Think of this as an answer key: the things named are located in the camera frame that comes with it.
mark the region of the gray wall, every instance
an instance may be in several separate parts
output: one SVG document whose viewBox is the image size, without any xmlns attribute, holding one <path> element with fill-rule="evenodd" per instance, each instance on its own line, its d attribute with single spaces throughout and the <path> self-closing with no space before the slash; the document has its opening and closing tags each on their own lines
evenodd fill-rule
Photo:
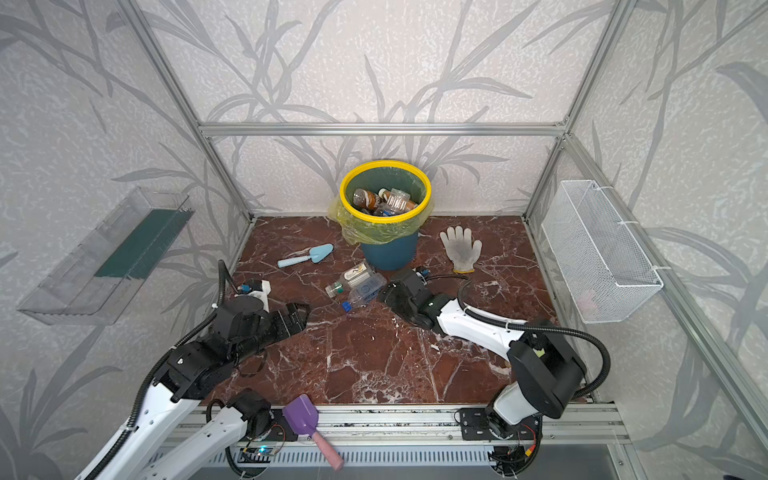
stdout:
<svg viewBox="0 0 768 480">
<path fill-rule="evenodd" d="M 768 392 L 768 3 L 653 4 L 632 12 L 576 134 Z M 563 156 L 531 222 L 576 325 L 540 224 L 557 182 L 578 178 Z M 612 352 L 600 396 L 619 405 L 650 478 L 768 478 L 768 458 L 659 296 L 587 330 Z"/>
<path fill-rule="evenodd" d="M 205 121 L 556 122 L 613 0 L 141 0 Z M 371 158 L 421 167 L 435 212 L 521 214 L 552 139 L 231 137 L 254 211 L 324 214 Z"/>
<path fill-rule="evenodd" d="M 202 318 L 232 206 L 111 2 L 0 3 L 0 478 L 73 478 L 155 359 Z M 196 213 L 112 326 L 47 326 L 19 301 L 134 187 Z"/>
</svg>

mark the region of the plastic bottle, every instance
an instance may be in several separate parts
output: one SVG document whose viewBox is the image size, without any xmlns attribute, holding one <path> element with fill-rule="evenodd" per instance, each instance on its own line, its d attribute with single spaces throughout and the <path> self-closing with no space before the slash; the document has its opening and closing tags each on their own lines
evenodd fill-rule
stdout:
<svg viewBox="0 0 768 480">
<path fill-rule="evenodd" d="M 329 297 L 333 298 L 341 292 L 349 292 L 362 282 L 368 280 L 373 274 L 373 269 L 368 262 L 359 263 L 342 273 L 336 282 L 328 285 L 326 287 L 326 293 Z"/>
<path fill-rule="evenodd" d="M 342 308 L 349 313 L 356 308 L 368 305 L 385 285 L 386 278 L 381 273 L 372 275 L 349 293 L 347 301 L 341 304 Z"/>
<path fill-rule="evenodd" d="M 372 191 L 364 188 L 358 188 L 352 195 L 352 203 L 355 207 L 366 208 L 368 210 L 375 210 L 376 207 L 382 203 L 381 197 L 374 194 Z"/>
<path fill-rule="evenodd" d="M 393 188 L 391 191 L 385 188 L 379 190 L 379 196 L 392 208 L 398 210 L 401 214 L 409 212 L 419 204 L 411 200 L 410 194 L 402 190 Z"/>
<path fill-rule="evenodd" d="M 381 204 L 376 208 L 376 211 L 373 212 L 373 215 L 375 217 L 394 217 L 395 215 L 400 215 L 402 212 L 400 210 L 395 210 L 394 208 L 390 207 L 389 204 Z"/>
</svg>

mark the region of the bottle cap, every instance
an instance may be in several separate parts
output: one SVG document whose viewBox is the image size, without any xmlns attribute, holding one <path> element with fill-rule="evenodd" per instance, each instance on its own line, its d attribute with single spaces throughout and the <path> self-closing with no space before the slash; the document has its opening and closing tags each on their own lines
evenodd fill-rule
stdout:
<svg viewBox="0 0 768 480">
<path fill-rule="evenodd" d="M 343 291 L 344 291 L 344 285 L 342 285 L 341 282 L 334 282 L 326 287 L 326 293 L 331 298 L 340 294 Z"/>
</svg>

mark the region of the white work glove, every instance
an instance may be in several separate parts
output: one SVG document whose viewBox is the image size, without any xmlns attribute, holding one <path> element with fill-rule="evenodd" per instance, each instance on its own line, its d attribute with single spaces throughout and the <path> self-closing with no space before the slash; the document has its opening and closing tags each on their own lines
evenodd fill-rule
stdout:
<svg viewBox="0 0 768 480">
<path fill-rule="evenodd" d="M 475 271 L 475 262 L 480 258 L 482 242 L 475 240 L 472 244 L 472 230 L 462 230 L 461 227 L 448 227 L 447 232 L 440 232 L 440 240 L 445 245 L 445 252 L 453 262 L 453 271 L 456 273 L 472 273 Z"/>
</svg>

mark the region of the blue trash can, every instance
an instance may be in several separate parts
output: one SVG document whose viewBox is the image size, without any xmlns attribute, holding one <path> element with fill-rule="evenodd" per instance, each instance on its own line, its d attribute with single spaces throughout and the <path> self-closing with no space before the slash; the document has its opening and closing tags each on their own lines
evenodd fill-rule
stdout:
<svg viewBox="0 0 768 480">
<path fill-rule="evenodd" d="M 413 210 L 394 217 L 374 217 L 352 206 L 356 189 L 378 192 L 397 188 L 408 192 L 419 204 Z M 432 212 L 432 184 L 411 164 L 378 160 L 353 168 L 343 179 L 339 198 L 329 208 L 329 216 L 339 222 L 342 235 L 350 243 L 360 243 L 366 260 L 377 270 L 400 270 L 416 255 L 419 228 Z"/>
<path fill-rule="evenodd" d="M 416 244 L 419 242 L 419 232 L 407 237 L 393 240 L 383 245 L 361 243 L 360 249 L 371 266 L 379 270 L 400 270 L 411 263 L 416 256 Z"/>
</svg>

